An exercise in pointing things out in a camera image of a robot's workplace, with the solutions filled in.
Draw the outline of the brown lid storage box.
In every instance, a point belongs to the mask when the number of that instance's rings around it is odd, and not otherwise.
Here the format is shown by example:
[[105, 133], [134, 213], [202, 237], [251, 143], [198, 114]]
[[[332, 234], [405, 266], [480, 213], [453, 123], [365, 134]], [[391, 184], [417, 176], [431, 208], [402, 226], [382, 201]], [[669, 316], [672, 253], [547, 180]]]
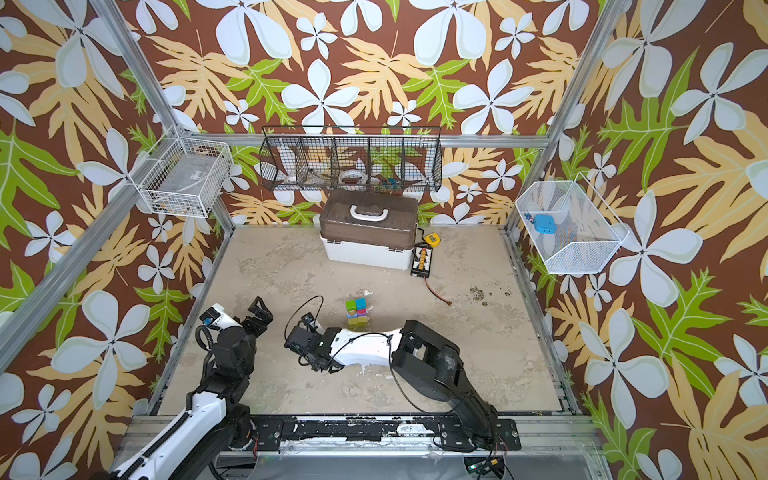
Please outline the brown lid storage box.
[[408, 270], [416, 243], [418, 203], [408, 197], [334, 190], [320, 214], [329, 260]]

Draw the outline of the white mesh basket right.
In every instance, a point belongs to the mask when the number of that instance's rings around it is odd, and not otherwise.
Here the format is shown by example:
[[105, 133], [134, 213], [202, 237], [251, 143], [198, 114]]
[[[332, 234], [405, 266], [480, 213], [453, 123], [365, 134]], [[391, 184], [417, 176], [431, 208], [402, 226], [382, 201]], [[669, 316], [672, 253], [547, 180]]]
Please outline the white mesh basket right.
[[[553, 275], [598, 274], [629, 237], [629, 228], [589, 183], [536, 181], [515, 205], [547, 272]], [[535, 231], [533, 219], [538, 214], [554, 218], [555, 234]]]

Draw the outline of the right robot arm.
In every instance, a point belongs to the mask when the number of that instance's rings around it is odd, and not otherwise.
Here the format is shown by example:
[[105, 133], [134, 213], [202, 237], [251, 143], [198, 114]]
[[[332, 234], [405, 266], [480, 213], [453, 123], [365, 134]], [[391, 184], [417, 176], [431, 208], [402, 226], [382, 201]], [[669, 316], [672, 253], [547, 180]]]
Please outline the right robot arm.
[[496, 448], [498, 412], [470, 382], [458, 345], [425, 324], [408, 320], [389, 332], [320, 329], [305, 315], [284, 335], [284, 347], [300, 364], [317, 372], [337, 373], [351, 365], [386, 366], [422, 396], [449, 405], [444, 413], [458, 418], [467, 451]]

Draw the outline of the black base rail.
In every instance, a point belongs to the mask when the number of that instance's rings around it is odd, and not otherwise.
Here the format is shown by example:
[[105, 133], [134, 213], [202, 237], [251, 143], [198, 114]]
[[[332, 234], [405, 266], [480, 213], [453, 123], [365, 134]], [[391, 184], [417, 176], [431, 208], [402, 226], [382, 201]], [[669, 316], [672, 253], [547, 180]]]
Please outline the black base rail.
[[489, 426], [474, 432], [456, 414], [392, 417], [252, 415], [248, 420], [221, 422], [203, 436], [197, 447], [213, 455], [227, 450], [259, 454], [285, 452], [291, 442], [352, 449], [371, 445], [405, 450], [414, 445], [459, 454], [522, 449], [514, 420], [495, 419]]

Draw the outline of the blue object in basket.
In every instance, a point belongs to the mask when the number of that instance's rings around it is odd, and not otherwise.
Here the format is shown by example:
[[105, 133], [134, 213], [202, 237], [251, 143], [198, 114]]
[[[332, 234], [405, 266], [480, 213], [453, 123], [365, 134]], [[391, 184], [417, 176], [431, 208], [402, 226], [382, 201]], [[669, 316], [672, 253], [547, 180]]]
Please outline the blue object in basket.
[[538, 214], [533, 219], [533, 226], [540, 234], [553, 235], [557, 232], [557, 224], [551, 215]]

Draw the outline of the black battery holder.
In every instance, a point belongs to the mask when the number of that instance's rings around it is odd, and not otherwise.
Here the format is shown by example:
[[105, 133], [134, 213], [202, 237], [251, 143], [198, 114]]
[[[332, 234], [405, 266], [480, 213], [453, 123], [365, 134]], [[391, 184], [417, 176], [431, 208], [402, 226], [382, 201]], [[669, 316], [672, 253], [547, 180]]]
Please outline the black battery holder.
[[413, 250], [410, 274], [428, 279], [431, 273], [432, 256], [433, 248], [430, 245], [416, 245]]

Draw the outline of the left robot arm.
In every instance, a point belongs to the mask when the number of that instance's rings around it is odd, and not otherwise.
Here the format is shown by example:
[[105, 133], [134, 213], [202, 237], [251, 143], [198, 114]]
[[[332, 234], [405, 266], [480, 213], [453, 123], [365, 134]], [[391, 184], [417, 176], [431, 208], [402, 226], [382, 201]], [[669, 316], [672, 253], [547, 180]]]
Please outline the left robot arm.
[[227, 448], [252, 444], [250, 408], [240, 402], [254, 371], [256, 339], [273, 314], [260, 297], [244, 319], [214, 304], [200, 315], [195, 341], [206, 352], [200, 384], [185, 408], [109, 479], [195, 479]]

